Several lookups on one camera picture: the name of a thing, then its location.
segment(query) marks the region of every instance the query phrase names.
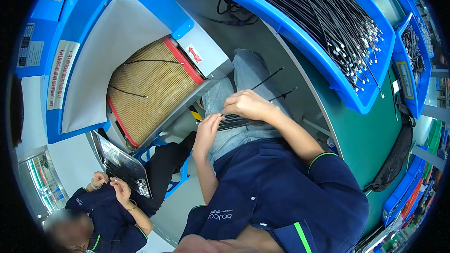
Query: conveyor belt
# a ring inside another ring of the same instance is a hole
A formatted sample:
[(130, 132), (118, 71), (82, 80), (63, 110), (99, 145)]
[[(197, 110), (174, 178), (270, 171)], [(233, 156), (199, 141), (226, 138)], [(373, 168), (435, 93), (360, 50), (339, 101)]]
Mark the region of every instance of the conveyor belt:
[[(183, 63), (137, 60), (168, 60)], [(204, 80), (168, 38), (157, 40), (133, 54), (113, 73), (108, 102), (128, 141), (138, 147)]]

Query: red arrow sticker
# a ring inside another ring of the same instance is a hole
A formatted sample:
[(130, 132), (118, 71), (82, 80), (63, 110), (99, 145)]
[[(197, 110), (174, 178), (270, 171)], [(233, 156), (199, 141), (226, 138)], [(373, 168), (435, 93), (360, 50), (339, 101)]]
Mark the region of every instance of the red arrow sticker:
[(195, 62), (195, 64), (199, 65), (202, 63), (202, 57), (200, 56), (197, 49), (195, 49), (194, 45), (190, 44), (184, 50), (188, 54), (189, 58), (191, 58), (191, 60)]

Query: perforated metal tray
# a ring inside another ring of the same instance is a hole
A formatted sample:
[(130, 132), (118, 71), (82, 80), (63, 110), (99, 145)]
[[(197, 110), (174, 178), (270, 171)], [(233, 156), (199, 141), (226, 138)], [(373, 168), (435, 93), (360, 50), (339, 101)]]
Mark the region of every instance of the perforated metal tray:
[[(149, 187), (147, 172), (137, 159), (123, 152), (95, 131), (91, 131), (91, 137), (100, 158), (103, 171), (106, 171), (108, 166), (113, 165), (133, 174), (133, 178), (136, 178), (136, 182), (127, 182), (129, 186), (138, 194), (147, 198), (153, 198)], [(122, 180), (124, 179), (120, 173), (113, 175)]]

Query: window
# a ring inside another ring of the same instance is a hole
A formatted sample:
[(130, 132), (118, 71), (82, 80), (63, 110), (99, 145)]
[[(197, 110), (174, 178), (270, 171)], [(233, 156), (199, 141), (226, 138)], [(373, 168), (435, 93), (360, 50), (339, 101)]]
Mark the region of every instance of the window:
[(39, 221), (65, 207), (68, 196), (51, 162), (47, 147), (36, 149), (19, 162), (19, 173), (26, 187), (24, 195)]

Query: black mesh bag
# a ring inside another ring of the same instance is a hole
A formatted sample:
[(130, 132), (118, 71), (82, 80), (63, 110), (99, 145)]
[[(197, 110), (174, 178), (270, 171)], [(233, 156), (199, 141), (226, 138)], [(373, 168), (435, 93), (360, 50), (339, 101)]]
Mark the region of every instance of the black mesh bag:
[(398, 95), (396, 95), (395, 103), (401, 114), (402, 127), (383, 166), (374, 180), (364, 187), (363, 192), (385, 190), (398, 176), (408, 158), (413, 141), (415, 120), (406, 105), (401, 103)]

